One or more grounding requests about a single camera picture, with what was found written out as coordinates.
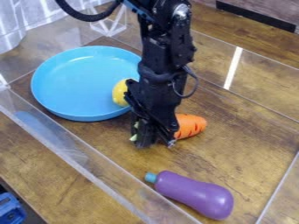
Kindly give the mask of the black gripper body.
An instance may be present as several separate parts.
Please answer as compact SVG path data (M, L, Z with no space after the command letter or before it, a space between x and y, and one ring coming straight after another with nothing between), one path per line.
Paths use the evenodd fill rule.
M176 107L184 98L187 72L183 67L158 73L144 64L138 65L139 80L125 81L125 101L132 113L171 126Z

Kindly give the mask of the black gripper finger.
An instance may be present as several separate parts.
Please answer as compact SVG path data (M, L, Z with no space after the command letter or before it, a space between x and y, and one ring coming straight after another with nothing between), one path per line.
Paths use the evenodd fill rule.
M152 118L142 117L136 113L131 114L131 136L135 147L144 149L151 147L158 141L156 122Z
M158 124L158 136L163 140L163 143L168 148L172 148L175 146L176 140L175 140L175 132L179 130L179 123L172 122L170 127L166 127L162 124Z

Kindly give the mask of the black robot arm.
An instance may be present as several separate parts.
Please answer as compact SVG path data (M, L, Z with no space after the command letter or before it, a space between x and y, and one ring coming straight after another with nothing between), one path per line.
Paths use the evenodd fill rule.
M107 18L119 5L138 16L143 55L138 64L139 80L127 80L124 98L131 106L131 140L139 149L158 141L175 144L180 125L175 116L186 92L188 68L196 47L192 43L192 5L188 0L115 0L105 11L84 14L65 0L55 0L63 11L80 21L96 22Z

